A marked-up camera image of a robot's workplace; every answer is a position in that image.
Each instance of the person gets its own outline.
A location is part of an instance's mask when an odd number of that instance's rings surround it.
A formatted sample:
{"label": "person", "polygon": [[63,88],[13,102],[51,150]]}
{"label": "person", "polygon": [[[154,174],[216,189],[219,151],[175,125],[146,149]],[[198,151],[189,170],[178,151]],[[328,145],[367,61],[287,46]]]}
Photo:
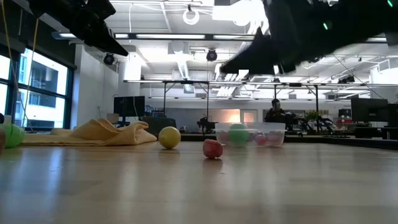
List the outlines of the person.
{"label": "person", "polygon": [[280,108],[280,102],[278,99],[272,100],[272,108],[268,111],[264,122],[269,123],[286,123],[285,111]]}

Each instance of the computer monitor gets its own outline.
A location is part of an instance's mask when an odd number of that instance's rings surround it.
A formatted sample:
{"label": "computer monitor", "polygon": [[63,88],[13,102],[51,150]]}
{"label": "computer monitor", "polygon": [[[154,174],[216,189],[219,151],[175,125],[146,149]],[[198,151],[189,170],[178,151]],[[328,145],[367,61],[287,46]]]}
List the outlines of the computer monitor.
{"label": "computer monitor", "polygon": [[338,117],[350,118],[351,117],[351,109],[340,109],[338,110]]}
{"label": "computer monitor", "polygon": [[113,113],[121,117],[141,117],[145,115],[145,97],[127,96],[115,97],[113,101]]}
{"label": "computer monitor", "polygon": [[353,121],[388,121],[388,101],[383,99],[352,98]]}

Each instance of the clear plastic bin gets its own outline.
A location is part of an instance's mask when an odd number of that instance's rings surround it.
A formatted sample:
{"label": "clear plastic bin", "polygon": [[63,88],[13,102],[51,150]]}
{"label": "clear plastic bin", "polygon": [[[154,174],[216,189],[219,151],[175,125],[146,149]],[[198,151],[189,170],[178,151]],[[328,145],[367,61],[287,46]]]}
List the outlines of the clear plastic bin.
{"label": "clear plastic bin", "polygon": [[284,123],[216,123],[217,141],[233,147],[281,146]]}

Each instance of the window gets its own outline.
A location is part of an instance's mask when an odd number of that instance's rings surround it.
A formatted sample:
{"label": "window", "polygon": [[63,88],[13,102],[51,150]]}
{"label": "window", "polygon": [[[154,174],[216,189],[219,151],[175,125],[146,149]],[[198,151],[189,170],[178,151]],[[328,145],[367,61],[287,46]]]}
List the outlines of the window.
{"label": "window", "polygon": [[[11,57],[19,60],[11,61],[8,52],[0,51],[0,113],[37,131],[69,128],[73,70],[29,49],[22,54],[11,50]],[[18,91],[11,66],[16,68]]]}
{"label": "window", "polygon": [[65,95],[67,76],[68,68],[53,60],[29,49],[21,54],[19,83]]}
{"label": "window", "polygon": [[10,59],[0,55],[0,78],[8,79],[10,75]]}
{"label": "window", "polygon": [[19,63],[19,77],[18,77],[18,82],[19,83],[25,83],[25,78],[26,78],[26,57],[21,56],[21,62]]}
{"label": "window", "polygon": [[7,85],[0,84],[0,113],[6,113]]}
{"label": "window", "polygon": [[[32,128],[63,128],[65,99],[30,90],[28,99],[25,96],[27,90],[20,89],[16,102],[16,125]],[[22,105],[26,107],[26,116],[29,120],[24,117]]]}
{"label": "window", "polygon": [[15,100],[15,124],[29,128],[67,128],[64,127],[65,107],[67,100],[71,101],[67,96],[68,73],[66,66],[26,49],[19,60],[21,85]]}

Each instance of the yellow towel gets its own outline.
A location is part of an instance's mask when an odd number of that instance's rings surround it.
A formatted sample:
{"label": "yellow towel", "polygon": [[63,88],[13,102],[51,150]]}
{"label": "yellow towel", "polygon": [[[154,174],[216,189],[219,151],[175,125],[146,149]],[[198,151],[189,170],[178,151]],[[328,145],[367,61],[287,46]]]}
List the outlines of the yellow towel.
{"label": "yellow towel", "polygon": [[115,128],[107,119],[92,119],[74,130],[54,129],[50,134],[26,134],[25,146],[131,146],[156,141],[145,122]]}

